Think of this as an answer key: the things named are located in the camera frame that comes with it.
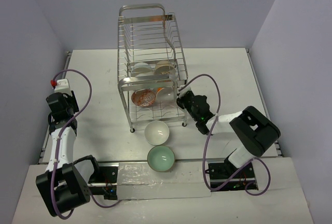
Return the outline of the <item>white bowl beige outside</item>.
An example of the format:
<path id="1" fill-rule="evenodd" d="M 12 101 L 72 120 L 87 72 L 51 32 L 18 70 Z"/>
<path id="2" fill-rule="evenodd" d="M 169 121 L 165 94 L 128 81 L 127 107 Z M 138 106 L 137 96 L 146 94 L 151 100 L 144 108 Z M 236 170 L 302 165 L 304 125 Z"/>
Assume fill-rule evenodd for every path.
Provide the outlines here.
<path id="1" fill-rule="evenodd" d="M 160 61 L 156 64 L 154 74 L 155 75 L 163 75 L 163 74 L 172 74 L 172 75 L 174 75 L 175 74 L 175 67 L 171 62 L 169 62 L 167 60 L 163 60 L 163 61 Z"/>

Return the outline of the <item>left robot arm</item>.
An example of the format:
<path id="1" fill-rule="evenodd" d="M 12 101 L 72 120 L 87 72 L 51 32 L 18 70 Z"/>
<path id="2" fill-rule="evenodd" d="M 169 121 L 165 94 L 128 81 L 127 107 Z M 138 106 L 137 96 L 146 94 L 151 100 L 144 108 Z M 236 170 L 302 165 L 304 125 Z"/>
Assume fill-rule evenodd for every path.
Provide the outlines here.
<path id="1" fill-rule="evenodd" d="M 68 219 L 73 210 L 90 201 L 88 182 L 101 177 L 92 155 L 73 159 L 79 107 L 73 91 L 54 92 L 46 98 L 51 110 L 49 134 L 52 152 L 46 171 L 36 177 L 36 186 L 51 216 Z"/>

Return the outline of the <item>pale green bowl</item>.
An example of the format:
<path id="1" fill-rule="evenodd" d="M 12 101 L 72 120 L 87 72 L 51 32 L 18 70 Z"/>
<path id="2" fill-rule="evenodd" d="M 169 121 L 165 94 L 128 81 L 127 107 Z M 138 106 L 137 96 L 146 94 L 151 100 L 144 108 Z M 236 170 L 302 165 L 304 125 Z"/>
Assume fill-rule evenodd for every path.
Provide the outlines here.
<path id="1" fill-rule="evenodd" d="M 156 172 L 167 172 L 175 163 L 175 154 L 168 146 L 155 146 L 148 152 L 147 163 Z"/>

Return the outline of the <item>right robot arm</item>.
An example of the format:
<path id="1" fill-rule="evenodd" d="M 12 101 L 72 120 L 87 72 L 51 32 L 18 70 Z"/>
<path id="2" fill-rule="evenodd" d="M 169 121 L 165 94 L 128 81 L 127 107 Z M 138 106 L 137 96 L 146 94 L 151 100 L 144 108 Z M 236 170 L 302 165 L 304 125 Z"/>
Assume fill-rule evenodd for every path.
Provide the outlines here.
<path id="1" fill-rule="evenodd" d="M 224 173 L 231 178 L 238 177 L 248 160 L 261 157 L 281 136 L 279 128 L 254 106 L 217 116 L 210 111 L 207 97 L 191 90 L 179 93 L 176 103 L 190 114 L 201 134 L 233 132 L 239 138 L 241 145 L 224 161 Z"/>

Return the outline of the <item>steel two-tier dish rack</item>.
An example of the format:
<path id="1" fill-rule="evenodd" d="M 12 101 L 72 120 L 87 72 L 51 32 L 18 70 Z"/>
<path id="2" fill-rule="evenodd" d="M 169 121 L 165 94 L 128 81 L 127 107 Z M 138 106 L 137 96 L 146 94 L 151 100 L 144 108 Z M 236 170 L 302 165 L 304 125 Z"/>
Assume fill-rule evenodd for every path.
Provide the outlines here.
<path id="1" fill-rule="evenodd" d="M 133 133 L 138 125 L 154 120 L 180 121 L 187 124 L 187 111 L 176 103 L 177 89 L 188 81 L 185 55 L 175 13 L 166 12 L 158 3 L 124 5 L 119 9 L 117 27 L 117 88 Z M 175 74 L 155 75 L 158 62 L 167 60 L 175 67 Z M 152 71 L 131 75 L 138 62 L 148 63 Z M 172 102 L 154 102 L 139 107 L 131 101 L 137 90 L 172 87 Z"/>

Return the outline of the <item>white bowl pink rim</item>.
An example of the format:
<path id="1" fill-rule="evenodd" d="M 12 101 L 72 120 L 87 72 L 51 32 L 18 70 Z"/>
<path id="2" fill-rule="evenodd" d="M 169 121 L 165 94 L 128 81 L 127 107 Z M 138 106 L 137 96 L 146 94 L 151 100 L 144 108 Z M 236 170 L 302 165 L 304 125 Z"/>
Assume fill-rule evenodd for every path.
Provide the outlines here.
<path id="1" fill-rule="evenodd" d="M 156 102 L 172 102 L 174 90 L 172 87 L 158 88 L 156 91 Z"/>

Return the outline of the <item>red patterned bowl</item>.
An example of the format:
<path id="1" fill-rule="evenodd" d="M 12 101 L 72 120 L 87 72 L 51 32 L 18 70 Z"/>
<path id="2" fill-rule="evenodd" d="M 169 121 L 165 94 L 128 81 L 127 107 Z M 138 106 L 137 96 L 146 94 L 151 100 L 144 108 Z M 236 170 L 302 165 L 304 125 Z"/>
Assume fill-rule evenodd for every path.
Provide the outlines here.
<path id="1" fill-rule="evenodd" d="M 132 93 L 131 101 L 139 107 L 151 106 L 156 100 L 156 95 L 151 89 L 137 90 Z"/>

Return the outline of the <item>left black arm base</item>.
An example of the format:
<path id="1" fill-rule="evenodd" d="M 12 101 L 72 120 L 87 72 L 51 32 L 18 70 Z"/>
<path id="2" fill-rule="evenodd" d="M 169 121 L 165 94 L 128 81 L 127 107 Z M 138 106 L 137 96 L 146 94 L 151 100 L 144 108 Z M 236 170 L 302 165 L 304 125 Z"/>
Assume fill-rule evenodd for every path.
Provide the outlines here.
<path id="1" fill-rule="evenodd" d="M 92 195 L 102 196 L 105 200 L 118 200 L 117 176 L 118 166 L 100 166 L 89 178 Z"/>

